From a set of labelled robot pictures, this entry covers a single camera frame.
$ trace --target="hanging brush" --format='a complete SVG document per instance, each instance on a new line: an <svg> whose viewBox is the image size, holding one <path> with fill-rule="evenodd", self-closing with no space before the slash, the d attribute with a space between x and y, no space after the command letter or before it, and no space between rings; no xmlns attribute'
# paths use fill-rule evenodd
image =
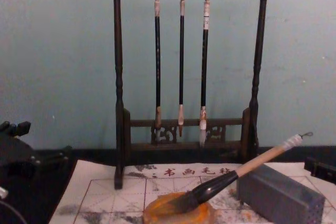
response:
<svg viewBox="0 0 336 224"><path fill-rule="evenodd" d="M201 112L199 117L199 139L200 146L203 147L206 139L206 63L207 63L207 49L208 49L208 30L209 30L209 11L210 0L204 2L204 18L203 18L203 49L202 49L202 84L201 84Z"/></svg>
<svg viewBox="0 0 336 224"><path fill-rule="evenodd" d="M156 110L155 110L155 136L156 142L160 140L161 129L161 53L160 53L160 0L155 0L155 55L156 55Z"/></svg>
<svg viewBox="0 0 336 224"><path fill-rule="evenodd" d="M178 117L178 131L182 136L182 127L184 122L183 115L183 58L184 58L184 0L180 1L180 106Z"/></svg>

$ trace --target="carved wooden panel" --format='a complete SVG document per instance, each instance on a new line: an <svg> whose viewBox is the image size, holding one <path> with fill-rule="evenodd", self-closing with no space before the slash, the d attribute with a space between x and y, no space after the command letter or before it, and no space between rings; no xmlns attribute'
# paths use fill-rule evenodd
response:
<svg viewBox="0 0 336 224"><path fill-rule="evenodd" d="M152 133L152 144L174 144L177 142L176 137L177 126L172 125L163 125L160 128L160 140L156 142L156 135L155 135L155 126L151 127Z"/></svg>
<svg viewBox="0 0 336 224"><path fill-rule="evenodd" d="M207 142L224 142L226 126L208 126L206 129Z"/></svg>

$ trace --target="hanging loop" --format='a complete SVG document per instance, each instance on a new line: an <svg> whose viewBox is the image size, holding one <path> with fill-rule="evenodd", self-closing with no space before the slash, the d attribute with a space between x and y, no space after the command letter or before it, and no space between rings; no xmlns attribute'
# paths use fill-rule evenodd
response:
<svg viewBox="0 0 336 224"><path fill-rule="evenodd" d="M303 135L300 135L301 137L304 137L304 136L313 136L313 133L312 132L308 132L308 133L305 133Z"/></svg>

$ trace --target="black brush head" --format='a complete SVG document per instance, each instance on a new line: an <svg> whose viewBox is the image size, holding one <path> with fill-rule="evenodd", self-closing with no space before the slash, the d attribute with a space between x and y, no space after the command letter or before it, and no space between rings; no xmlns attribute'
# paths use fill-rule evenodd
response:
<svg viewBox="0 0 336 224"><path fill-rule="evenodd" d="M220 175L196 186L192 191L170 200L154 209L156 215L184 214L196 209L220 193L225 187L238 178L236 171Z"/></svg>
<svg viewBox="0 0 336 224"><path fill-rule="evenodd" d="M185 194L155 208L154 211L157 216L176 215L192 211L198 206L199 203L193 192L188 191Z"/></svg>

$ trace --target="rack post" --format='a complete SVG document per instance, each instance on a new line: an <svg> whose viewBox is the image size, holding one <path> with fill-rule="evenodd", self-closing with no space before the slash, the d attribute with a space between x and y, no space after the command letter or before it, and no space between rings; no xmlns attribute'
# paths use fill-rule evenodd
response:
<svg viewBox="0 0 336 224"><path fill-rule="evenodd" d="M263 56L262 47L264 44L265 16L266 16L267 0L260 0L257 39L254 56L253 80L252 80L252 96L249 103L250 108L250 130L248 133L248 159L257 156L258 136L257 136L257 118L258 118L258 91L259 91L259 75L261 70L261 58Z"/></svg>
<svg viewBox="0 0 336 224"><path fill-rule="evenodd" d="M122 188L122 174L125 166L124 154L124 104L122 101L122 35L121 35L121 7L120 0L113 0L114 3L114 58L116 73L116 149L117 149L117 165L114 174L114 186L116 189Z"/></svg>

